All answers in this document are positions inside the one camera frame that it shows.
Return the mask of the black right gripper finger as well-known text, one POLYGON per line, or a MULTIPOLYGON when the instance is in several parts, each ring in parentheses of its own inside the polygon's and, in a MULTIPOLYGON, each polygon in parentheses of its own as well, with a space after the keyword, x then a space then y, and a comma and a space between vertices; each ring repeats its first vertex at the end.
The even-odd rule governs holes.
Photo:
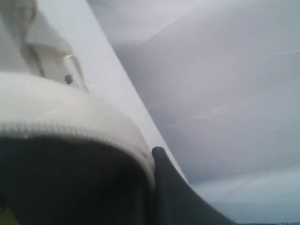
POLYGON ((152 150, 155 160, 155 225, 233 225, 205 202, 173 166, 165 149, 152 150))

